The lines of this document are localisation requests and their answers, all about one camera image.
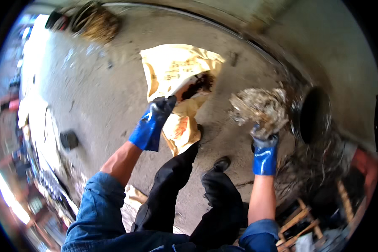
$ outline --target leg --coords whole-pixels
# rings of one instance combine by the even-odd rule
[[[189,180],[198,149],[197,142],[158,170],[148,199],[137,212],[131,232],[158,230],[172,233],[176,196]]]
[[[232,244],[244,220],[241,195],[230,178],[215,169],[216,164],[201,178],[212,209],[203,215],[190,237],[191,242],[206,250]]]

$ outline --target stain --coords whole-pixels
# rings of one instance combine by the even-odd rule
[[[238,63],[239,53],[230,52],[230,65],[236,67]]]
[[[71,107],[70,107],[70,110],[68,111],[69,113],[71,112],[71,110],[73,109],[73,106],[74,106],[74,100],[73,101],[71,101]]]

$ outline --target brown paper sack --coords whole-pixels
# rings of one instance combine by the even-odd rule
[[[147,100],[176,95],[177,104],[162,128],[162,135],[174,156],[200,140],[195,115],[215,88],[215,79],[225,60],[218,54],[185,44],[161,45],[140,52],[147,81]],[[188,98],[184,87],[195,86],[206,77],[210,85],[202,86]]]

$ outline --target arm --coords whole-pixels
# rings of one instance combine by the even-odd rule
[[[161,129],[175,101],[174,96],[154,99],[129,141],[87,181],[77,219],[67,230],[62,251],[101,248],[104,243],[126,233],[120,210],[125,186],[142,151],[158,151]]]
[[[101,167],[101,172],[114,177],[123,187],[127,185],[142,149],[126,142]]]
[[[254,138],[253,183],[248,210],[248,228],[239,239],[246,251],[277,251],[278,225],[274,175],[276,174],[278,137]]]
[[[263,219],[274,220],[276,195],[273,183],[274,176],[255,175],[249,202],[248,225]]]

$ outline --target hand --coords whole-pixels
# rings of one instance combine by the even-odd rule
[[[155,98],[137,123],[129,141],[142,150],[158,151],[162,127],[175,103],[175,96]]]
[[[252,171],[255,175],[276,175],[278,135],[270,135],[266,140],[253,137],[255,153]]]

